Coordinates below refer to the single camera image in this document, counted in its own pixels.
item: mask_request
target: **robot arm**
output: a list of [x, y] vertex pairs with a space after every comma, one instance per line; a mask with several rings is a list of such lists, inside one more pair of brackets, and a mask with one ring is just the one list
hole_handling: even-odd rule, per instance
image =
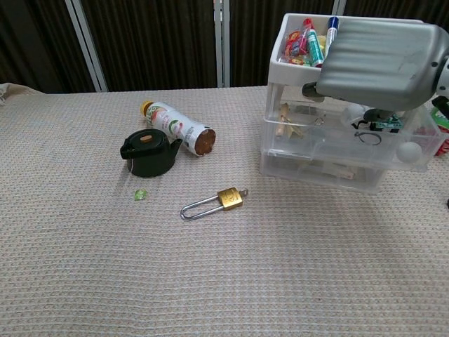
[[449, 34], [424, 23], [346, 22], [318, 81], [302, 93], [374, 107], [379, 118], [415, 109], [435, 93], [449, 97]]

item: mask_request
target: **beige textured tablecloth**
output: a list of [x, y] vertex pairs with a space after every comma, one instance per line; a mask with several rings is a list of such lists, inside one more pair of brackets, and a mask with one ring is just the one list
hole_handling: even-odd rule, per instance
[[[448, 336], [449, 159], [375, 196], [262, 177], [266, 88], [14, 96], [0, 107], [5, 336]], [[162, 100], [217, 131], [164, 176], [119, 148]], [[228, 187], [243, 207], [180, 209]], [[134, 191], [149, 196], [134, 201]]]

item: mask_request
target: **marker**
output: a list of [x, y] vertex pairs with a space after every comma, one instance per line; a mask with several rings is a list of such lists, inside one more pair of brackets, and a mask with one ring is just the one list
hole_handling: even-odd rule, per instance
[[326, 36], [326, 47], [324, 47], [324, 55], [328, 56], [330, 44], [334, 41], [337, 36], [338, 29], [338, 18], [336, 16], [331, 16], [328, 23], [328, 35]]
[[307, 49], [309, 50], [311, 58], [311, 66], [321, 68], [324, 62], [324, 57], [321, 52], [314, 24], [310, 18], [307, 18], [304, 20], [303, 25], [310, 25], [309, 32], [307, 33]]

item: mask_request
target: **black curtain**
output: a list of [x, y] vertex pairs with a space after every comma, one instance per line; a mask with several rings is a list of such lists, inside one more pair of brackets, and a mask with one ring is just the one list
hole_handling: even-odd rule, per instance
[[0, 83], [44, 93], [94, 91], [63, 0], [0, 1]]
[[345, 15], [418, 19], [449, 32], [449, 0], [347, 0]]
[[110, 91], [217, 86], [213, 0], [83, 0]]
[[266, 85], [269, 57], [286, 13], [330, 15], [333, 0], [231, 0], [231, 86]]

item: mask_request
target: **plastic container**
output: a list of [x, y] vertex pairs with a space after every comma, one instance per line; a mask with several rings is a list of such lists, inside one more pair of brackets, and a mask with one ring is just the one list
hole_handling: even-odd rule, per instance
[[[424, 106], [397, 112], [403, 124], [400, 129], [376, 131], [362, 126], [357, 130], [349, 122], [353, 116], [347, 116], [346, 109], [351, 103], [332, 98], [315, 103], [303, 97], [302, 86], [316, 81], [321, 69], [281, 62], [284, 36], [305, 18], [312, 18], [318, 34], [326, 34], [329, 17], [286, 14], [283, 19], [270, 60], [260, 172], [376, 193], [387, 170], [426, 171], [447, 135], [441, 132]], [[339, 19], [341, 25], [347, 20], [417, 22]]]

